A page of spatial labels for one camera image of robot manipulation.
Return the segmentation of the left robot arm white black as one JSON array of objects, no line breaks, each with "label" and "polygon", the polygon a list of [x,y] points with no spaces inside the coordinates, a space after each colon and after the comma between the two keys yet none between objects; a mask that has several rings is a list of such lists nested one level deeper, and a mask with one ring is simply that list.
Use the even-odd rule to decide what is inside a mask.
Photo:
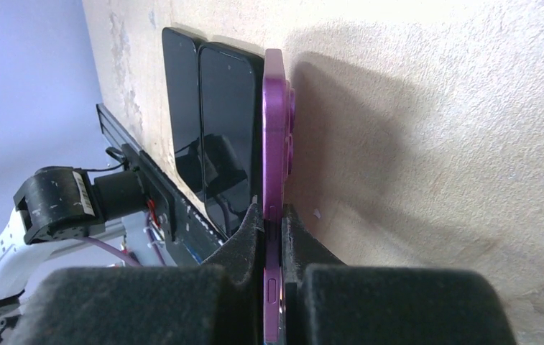
[{"label": "left robot arm white black", "polygon": [[56,166],[27,178],[0,234],[0,316],[19,307],[29,277],[52,253],[146,210],[147,199],[140,173],[131,170],[90,180],[84,169]]}]

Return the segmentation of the purple-cased phone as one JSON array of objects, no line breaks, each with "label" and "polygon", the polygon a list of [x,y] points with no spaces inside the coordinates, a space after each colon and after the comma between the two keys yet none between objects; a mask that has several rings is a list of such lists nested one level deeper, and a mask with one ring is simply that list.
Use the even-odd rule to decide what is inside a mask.
[{"label": "purple-cased phone", "polygon": [[278,341],[282,293],[284,185],[292,170],[295,92],[280,49],[264,54],[262,79],[262,211],[265,233],[263,342]]}]

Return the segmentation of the black phone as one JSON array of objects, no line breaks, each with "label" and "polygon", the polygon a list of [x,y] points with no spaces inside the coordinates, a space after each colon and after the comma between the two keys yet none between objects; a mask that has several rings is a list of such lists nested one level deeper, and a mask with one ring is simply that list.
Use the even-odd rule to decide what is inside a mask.
[{"label": "black phone", "polygon": [[198,48],[202,40],[185,30],[162,30],[162,50],[178,175],[203,200],[200,158],[200,89]]},{"label": "black phone", "polygon": [[237,232],[262,193],[263,57],[220,42],[198,52],[206,212]]}]

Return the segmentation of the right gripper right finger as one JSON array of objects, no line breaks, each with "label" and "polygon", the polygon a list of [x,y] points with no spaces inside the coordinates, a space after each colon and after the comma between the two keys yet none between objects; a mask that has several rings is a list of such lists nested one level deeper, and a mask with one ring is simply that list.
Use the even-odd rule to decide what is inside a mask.
[{"label": "right gripper right finger", "polygon": [[350,266],[297,211],[282,222],[286,344],[514,344],[499,296],[479,273]]}]

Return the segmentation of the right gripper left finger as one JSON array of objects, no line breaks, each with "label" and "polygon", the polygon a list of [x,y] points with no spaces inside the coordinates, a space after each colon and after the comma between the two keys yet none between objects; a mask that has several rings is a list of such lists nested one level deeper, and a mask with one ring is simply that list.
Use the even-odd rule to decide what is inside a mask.
[{"label": "right gripper left finger", "polygon": [[262,210],[192,267],[71,267],[48,276],[11,344],[261,344]]}]

